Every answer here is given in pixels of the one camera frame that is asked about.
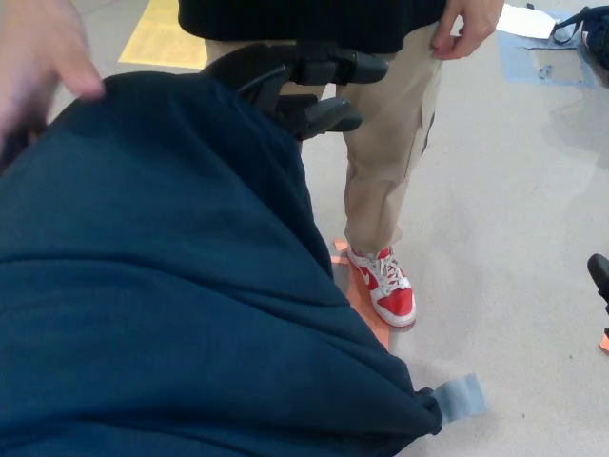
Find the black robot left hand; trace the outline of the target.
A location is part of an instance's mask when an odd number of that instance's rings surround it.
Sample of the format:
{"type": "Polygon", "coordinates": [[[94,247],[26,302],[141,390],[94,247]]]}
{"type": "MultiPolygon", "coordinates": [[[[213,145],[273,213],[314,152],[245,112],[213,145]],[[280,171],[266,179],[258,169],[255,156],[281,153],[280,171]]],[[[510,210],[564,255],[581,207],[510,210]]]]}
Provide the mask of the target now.
{"type": "Polygon", "coordinates": [[[326,132],[350,132],[363,116],[338,97],[287,95],[284,85],[319,87],[374,84],[386,76],[381,57],[324,42],[285,45],[252,44],[235,50],[201,71],[235,91],[253,107],[304,141],[326,132]]]}

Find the person's right hand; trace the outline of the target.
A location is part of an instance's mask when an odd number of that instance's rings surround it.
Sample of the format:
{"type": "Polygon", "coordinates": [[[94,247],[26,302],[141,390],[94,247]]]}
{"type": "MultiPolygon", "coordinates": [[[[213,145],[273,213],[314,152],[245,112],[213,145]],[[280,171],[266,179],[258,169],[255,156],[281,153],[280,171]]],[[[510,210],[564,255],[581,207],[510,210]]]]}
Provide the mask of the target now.
{"type": "Polygon", "coordinates": [[[60,85],[89,100],[105,91],[77,9],[65,0],[8,1],[1,18],[1,140],[43,125],[60,85]]]}

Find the person's left hand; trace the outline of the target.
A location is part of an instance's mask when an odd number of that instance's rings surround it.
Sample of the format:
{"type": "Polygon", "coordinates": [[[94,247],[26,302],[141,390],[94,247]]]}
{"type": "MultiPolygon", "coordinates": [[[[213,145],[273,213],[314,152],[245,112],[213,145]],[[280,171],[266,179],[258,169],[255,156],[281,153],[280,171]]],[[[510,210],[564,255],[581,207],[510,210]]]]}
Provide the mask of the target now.
{"type": "Polygon", "coordinates": [[[432,40],[433,55],[441,60],[470,56],[496,29],[503,0],[449,0],[432,40]]]}

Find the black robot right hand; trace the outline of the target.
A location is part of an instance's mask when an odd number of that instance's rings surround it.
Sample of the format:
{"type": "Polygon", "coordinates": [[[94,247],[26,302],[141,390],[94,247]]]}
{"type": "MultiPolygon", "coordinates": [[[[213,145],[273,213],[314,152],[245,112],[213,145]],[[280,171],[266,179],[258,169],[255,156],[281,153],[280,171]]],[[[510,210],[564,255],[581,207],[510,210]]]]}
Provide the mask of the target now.
{"type": "Polygon", "coordinates": [[[599,295],[609,305],[609,260],[599,253],[593,254],[587,261],[588,272],[598,288],[599,295]]]}

